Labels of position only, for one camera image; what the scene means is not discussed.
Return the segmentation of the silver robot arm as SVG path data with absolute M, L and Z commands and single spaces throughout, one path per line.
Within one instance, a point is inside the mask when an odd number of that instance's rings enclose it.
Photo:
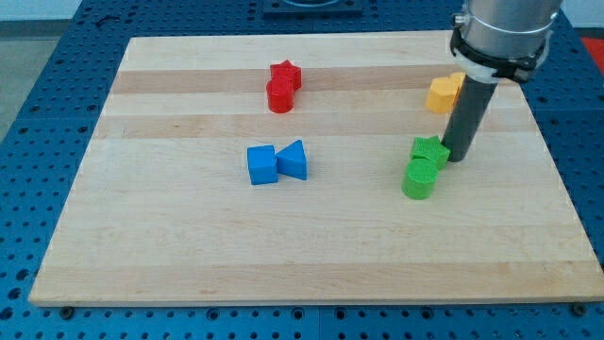
M 454 60 L 473 80 L 525 83 L 544 63 L 562 0 L 464 0 L 452 15 Z

